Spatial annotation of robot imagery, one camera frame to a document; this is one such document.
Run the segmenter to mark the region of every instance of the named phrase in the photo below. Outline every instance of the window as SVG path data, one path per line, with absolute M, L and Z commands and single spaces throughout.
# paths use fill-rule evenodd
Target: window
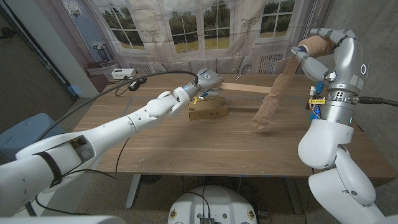
M 98 33 L 93 21 L 80 0 L 61 0 L 70 20 L 86 44 L 88 55 L 96 63 L 113 61 L 113 56 Z
M 261 21 L 260 38 L 286 35 L 295 0 L 266 0 Z
M 95 4 L 122 47 L 145 50 L 126 0 L 95 0 Z
M 203 2 L 206 50 L 229 48 L 229 25 L 231 9 L 223 0 Z
M 199 50 L 195 2 L 164 0 L 164 5 L 176 53 Z

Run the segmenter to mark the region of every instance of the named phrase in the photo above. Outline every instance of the wooden table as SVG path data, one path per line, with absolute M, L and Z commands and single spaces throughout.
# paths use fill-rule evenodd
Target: wooden table
M 235 82 L 236 75 L 222 75 Z M 277 75 L 243 75 L 238 83 L 272 86 Z M 75 131 L 97 127 L 146 105 L 160 93 L 192 81 L 190 75 L 150 77 L 137 91 L 116 98 L 114 92 L 97 99 Z M 228 115 L 190 121 L 188 107 L 174 119 L 134 135 L 127 143 L 118 172 L 167 175 L 228 175 L 255 177 L 309 177 L 311 168 L 297 154 L 307 132 L 309 89 L 314 83 L 296 75 L 278 113 L 263 130 L 250 124 L 262 103 L 262 93 L 225 90 Z M 352 158 L 370 179 L 392 180 L 394 168 L 354 123 Z M 114 172 L 123 142 L 107 151 L 97 169 Z

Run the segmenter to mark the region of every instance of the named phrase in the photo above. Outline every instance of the black strap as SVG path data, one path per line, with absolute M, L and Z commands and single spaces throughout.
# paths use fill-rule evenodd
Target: black strap
M 57 184 L 60 184 L 62 181 L 61 170 L 58 167 L 57 163 L 54 161 L 54 159 L 50 156 L 50 154 L 48 154 L 47 152 L 38 152 L 34 155 L 41 156 L 51 168 L 52 174 L 54 175 L 54 179 L 52 180 L 50 188 Z

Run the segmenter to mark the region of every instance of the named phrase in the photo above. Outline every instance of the cardboard box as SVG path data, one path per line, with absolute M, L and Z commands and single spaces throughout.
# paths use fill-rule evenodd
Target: cardboard box
M 223 97 L 212 99 L 197 99 L 197 102 L 191 101 L 188 105 L 189 120 L 216 118 L 226 116 L 228 107 Z

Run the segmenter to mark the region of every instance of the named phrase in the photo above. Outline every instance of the robotic hand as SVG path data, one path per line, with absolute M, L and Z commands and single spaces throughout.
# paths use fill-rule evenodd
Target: robotic hand
M 165 115 L 176 116 L 190 99 L 222 82 L 204 68 L 198 82 L 187 83 L 173 93 L 165 91 L 143 108 L 93 129 L 60 134 L 36 142 L 0 166 L 0 217 L 12 216 L 40 192 L 57 190 L 75 180 L 104 152 L 136 132 L 159 125 Z
M 302 63 L 306 76 L 328 83 L 328 97 L 320 105 L 320 119 L 311 126 L 298 145 L 298 155 L 308 166 L 327 171 L 311 175 L 308 183 L 314 197 L 341 223 L 376 223 L 384 215 L 373 203 L 374 187 L 355 164 L 344 147 L 351 142 L 352 104 L 368 77 L 361 43 L 352 30 L 312 29 L 311 34 L 330 39 L 335 44 L 335 71 L 330 72 L 318 60 L 309 57 L 304 47 L 292 52 Z

